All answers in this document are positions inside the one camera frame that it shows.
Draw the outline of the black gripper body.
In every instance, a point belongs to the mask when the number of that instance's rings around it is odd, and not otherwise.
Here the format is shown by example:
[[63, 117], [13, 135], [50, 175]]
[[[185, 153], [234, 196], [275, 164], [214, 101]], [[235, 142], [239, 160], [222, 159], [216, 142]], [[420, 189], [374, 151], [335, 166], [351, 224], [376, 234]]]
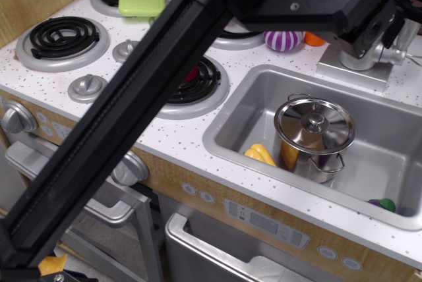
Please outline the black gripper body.
[[404, 10], [396, 4], [396, 0], [380, 0], [358, 27], [338, 36], [337, 46], [349, 56], [362, 59], [379, 41], [391, 44], [403, 21]]

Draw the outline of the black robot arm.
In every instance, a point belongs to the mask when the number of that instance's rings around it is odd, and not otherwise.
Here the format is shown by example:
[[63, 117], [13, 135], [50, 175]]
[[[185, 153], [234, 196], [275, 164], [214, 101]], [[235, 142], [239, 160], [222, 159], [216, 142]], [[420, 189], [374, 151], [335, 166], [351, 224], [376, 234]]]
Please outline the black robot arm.
[[171, 0], [1, 220], [1, 280], [38, 280], [38, 264], [231, 19], [254, 32], [338, 36], [360, 55], [379, 9], [380, 0]]

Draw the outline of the red toy under arm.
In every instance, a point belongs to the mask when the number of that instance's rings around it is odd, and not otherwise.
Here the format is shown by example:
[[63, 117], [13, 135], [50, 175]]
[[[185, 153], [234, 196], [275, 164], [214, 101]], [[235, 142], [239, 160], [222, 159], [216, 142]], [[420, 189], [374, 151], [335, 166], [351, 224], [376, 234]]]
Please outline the red toy under arm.
[[199, 74], [198, 71], [198, 65], [196, 64], [191, 71], [189, 72], [189, 74], [185, 77], [185, 79], [183, 80], [184, 82], [190, 82], [193, 81]]

